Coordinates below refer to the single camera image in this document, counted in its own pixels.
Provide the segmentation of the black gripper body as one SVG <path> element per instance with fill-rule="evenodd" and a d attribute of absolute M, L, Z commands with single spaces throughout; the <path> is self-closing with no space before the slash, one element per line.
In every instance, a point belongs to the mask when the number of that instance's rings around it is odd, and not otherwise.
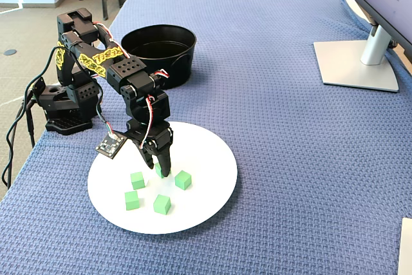
<path fill-rule="evenodd" d="M 162 120 L 152 125 L 146 137 L 147 125 L 130 119 L 126 126 L 126 136 L 133 141 L 142 156 L 170 156 L 173 131 L 168 122 Z"/>

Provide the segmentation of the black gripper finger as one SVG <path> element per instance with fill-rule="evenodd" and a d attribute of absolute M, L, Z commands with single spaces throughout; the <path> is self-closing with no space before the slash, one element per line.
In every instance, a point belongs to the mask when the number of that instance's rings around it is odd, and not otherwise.
<path fill-rule="evenodd" d="M 167 144 L 157 155 L 158 163 L 156 166 L 156 174 L 160 178 L 166 178 L 171 173 L 171 157 L 170 157 L 170 145 Z"/>
<path fill-rule="evenodd" d="M 149 169 L 154 168 L 153 162 L 153 148 L 148 144 L 145 144 L 142 148 L 138 148 L 142 158 L 144 159 L 145 164 L 148 166 Z"/>

